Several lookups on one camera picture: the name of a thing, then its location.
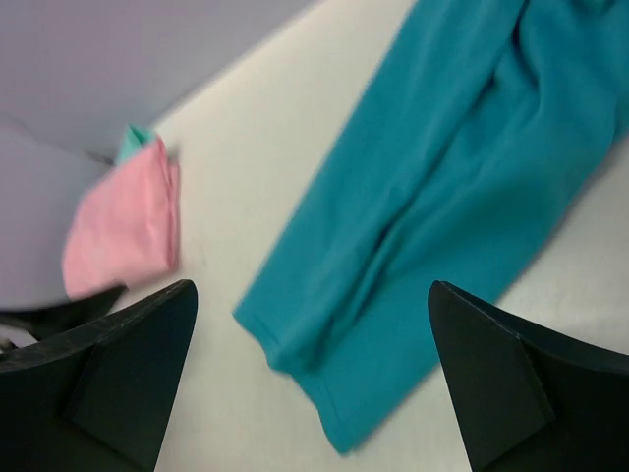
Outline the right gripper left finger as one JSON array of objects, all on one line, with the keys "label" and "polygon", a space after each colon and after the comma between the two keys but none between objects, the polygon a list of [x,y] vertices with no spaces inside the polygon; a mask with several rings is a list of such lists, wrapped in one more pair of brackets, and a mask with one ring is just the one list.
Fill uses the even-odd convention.
[{"label": "right gripper left finger", "polygon": [[193,282],[1,356],[5,471],[154,469],[198,312]]}]

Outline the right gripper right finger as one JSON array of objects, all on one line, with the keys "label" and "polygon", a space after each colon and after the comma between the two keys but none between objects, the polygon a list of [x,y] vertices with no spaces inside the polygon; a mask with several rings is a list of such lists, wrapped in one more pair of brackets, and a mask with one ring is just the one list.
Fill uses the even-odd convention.
[{"label": "right gripper right finger", "polygon": [[474,471],[625,471],[628,357],[443,281],[429,321]]}]

